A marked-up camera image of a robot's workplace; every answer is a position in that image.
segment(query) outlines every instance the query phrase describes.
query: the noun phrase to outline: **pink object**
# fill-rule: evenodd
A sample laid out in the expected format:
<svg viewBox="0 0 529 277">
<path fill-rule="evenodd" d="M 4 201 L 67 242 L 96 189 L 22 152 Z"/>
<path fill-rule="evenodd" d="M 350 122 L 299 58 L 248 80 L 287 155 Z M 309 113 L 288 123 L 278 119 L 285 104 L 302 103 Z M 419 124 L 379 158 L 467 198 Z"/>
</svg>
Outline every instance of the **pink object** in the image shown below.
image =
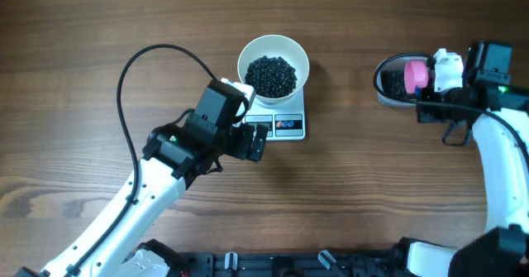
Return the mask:
<svg viewBox="0 0 529 277">
<path fill-rule="evenodd" d="M 415 88 L 428 85 L 428 69 L 423 60 L 410 60 L 404 66 L 404 86 L 406 93 L 414 94 Z"/>
</svg>

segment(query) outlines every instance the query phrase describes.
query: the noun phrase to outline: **wooden surface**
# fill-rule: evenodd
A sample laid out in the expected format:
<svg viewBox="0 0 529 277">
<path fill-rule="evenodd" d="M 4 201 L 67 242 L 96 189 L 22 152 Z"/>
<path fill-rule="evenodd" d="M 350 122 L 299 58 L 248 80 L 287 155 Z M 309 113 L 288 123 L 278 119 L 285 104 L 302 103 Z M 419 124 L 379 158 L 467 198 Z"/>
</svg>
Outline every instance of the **wooden surface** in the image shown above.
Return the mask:
<svg viewBox="0 0 529 277">
<path fill-rule="evenodd" d="M 131 172 L 115 91 L 134 53 L 181 45 L 236 80 L 242 48 L 270 33 L 309 56 L 307 139 L 268 143 L 259 164 L 222 158 L 225 171 L 197 179 L 145 239 L 217 252 L 385 248 L 401 236 L 463 246 L 486 218 L 479 153 L 380 106 L 373 70 L 489 38 L 514 45 L 513 82 L 527 84 L 528 32 L 527 0 L 0 0 L 0 275 L 58 255 Z M 180 53 L 139 59 L 123 91 L 136 150 L 207 82 Z"/>
</svg>

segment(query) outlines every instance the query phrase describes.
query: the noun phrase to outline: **white bowl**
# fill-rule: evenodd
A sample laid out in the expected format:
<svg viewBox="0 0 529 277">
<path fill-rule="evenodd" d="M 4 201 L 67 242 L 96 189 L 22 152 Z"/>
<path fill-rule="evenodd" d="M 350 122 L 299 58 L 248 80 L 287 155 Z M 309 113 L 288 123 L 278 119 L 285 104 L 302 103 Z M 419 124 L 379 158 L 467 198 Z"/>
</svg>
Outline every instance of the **white bowl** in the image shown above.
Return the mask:
<svg viewBox="0 0 529 277">
<path fill-rule="evenodd" d="M 237 63 L 239 79 L 243 84 L 250 63 L 264 55 L 269 58 L 282 57 L 285 59 L 296 70 L 295 74 L 298 80 L 296 81 L 296 88 L 285 97 L 266 98 L 260 95 L 255 95 L 255 97 L 265 104 L 276 104 L 290 99 L 307 82 L 309 65 L 305 50 L 296 41 L 286 36 L 267 35 L 254 39 L 242 50 Z"/>
</svg>

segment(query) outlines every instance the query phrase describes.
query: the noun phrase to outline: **wood grain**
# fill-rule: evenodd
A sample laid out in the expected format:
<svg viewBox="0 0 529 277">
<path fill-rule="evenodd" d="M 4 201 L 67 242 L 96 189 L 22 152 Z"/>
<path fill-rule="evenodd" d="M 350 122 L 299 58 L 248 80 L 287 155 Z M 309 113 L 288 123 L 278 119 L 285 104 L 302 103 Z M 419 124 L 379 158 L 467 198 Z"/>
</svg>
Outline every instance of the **wood grain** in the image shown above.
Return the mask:
<svg viewBox="0 0 529 277">
<path fill-rule="evenodd" d="M 484 228 L 474 145 L 378 104 L 384 58 L 471 41 L 514 45 L 527 85 L 527 0 L 0 0 L 0 275 L 36 270 L 101 211 L 131 171 L 115 108 L 118 76 L 139 49 L 181 45 L 237 79 L 252 39 L 277 33 L 306 50 L 308 137 L 270 142 L 259 164 L 223 158 L 145 235 L 177 251 L 388 247 L 401 236 L 463 246 Z M 127 75 L 136 151 L 153 127 L 194 107 L 207 75 L 158 50 Z"/>
</svg>

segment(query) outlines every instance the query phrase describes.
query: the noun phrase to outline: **container of black beads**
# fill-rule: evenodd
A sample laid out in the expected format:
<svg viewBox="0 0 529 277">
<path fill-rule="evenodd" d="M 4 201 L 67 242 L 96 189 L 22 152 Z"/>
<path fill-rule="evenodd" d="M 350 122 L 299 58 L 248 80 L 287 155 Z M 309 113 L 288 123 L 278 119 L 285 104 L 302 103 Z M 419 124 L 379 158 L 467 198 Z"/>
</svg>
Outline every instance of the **container of black beads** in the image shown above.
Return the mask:
<svg viewBox="0 0 529 277">
<path fill-rule="evenodd" d="M 267 35 L 250 42 L 239 56 L 239 79 L 252 85 L 260 105 L 284 103 L 307 82 L 309 63 L 305 50 L 294 40 Z"/>
</svg>

